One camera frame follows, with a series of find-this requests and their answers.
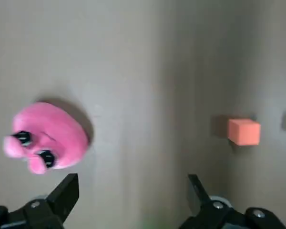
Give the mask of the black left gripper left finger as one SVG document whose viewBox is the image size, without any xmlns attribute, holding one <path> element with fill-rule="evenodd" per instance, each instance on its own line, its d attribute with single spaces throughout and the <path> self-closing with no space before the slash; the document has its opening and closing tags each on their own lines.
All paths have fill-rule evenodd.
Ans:
<svg viewBox="0 0 286 229">
<path fill-rule="evenodd" d="M 70 173 L 46 198 L 33 199 L 13 212 L 0 206 L 0 229 L 62 229 L 78 199 L 78 174 Z"/>
</svg>

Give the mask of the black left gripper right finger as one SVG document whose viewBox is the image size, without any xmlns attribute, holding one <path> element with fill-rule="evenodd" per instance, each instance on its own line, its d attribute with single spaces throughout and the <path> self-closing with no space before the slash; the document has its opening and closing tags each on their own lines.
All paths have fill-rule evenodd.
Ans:
<svg viewBox="0 0 286 229">
<path fill-rule="evenodd" d="M 192 215 L 181 224 L 181 229 L 286 228 L 273 212 L 265 208 L 249 207 L 241 213 L 227 199 L 209 196 L 196 174 L 188 175 L 187 198 Z"/>
</svg>

